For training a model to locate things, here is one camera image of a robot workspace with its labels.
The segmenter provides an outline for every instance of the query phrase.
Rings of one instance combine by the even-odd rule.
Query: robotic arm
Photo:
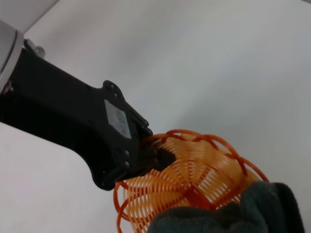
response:
[[[0,21],[0,122],[75,151],[104,190],[174,162],[166,150],[139,146],[152,131],[114,83],[93,88],[42,51]]]

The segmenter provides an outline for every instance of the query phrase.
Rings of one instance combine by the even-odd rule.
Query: orange collapsible strainer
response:
[[[143,177],[116,184],[114,204],[119,233],[122,218],[130,221],[134,232],[147,232],[153,218],[169,208],[192,206],[215,210],[231,201],[239,203],[241,193],[254,181],[268,181],[256,166],[215,135],[172,130],[153,135],[141,145],[150,142],[155,149],[172,152],[176,161],[162,172],[151,170]]]

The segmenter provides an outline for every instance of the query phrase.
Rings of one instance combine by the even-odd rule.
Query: dark gray fabric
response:
[[[241,204],[216,211],[179,207],[156,216],[148,233],[304,233],[297,202],[284,184],[255,182]]]

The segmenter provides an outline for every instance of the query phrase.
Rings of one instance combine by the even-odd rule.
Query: screw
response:
[[[126,166],[127,168],[129,168],[129,167],[130,167],[130,163],[129,163],[128,161],[125,161],[125,166]]]
[[[130,152],[128,150],[125,150],[124,153],[125,153],[126,157],[130,157]]]
[[[38,57],[41,57],[41,58],[44,58],[44,57],[45,57],[45,51],[44,51],[44,49],[43,49],[41,46],[36,46],[36,48],[35,48],[35,54],[36,54]]]

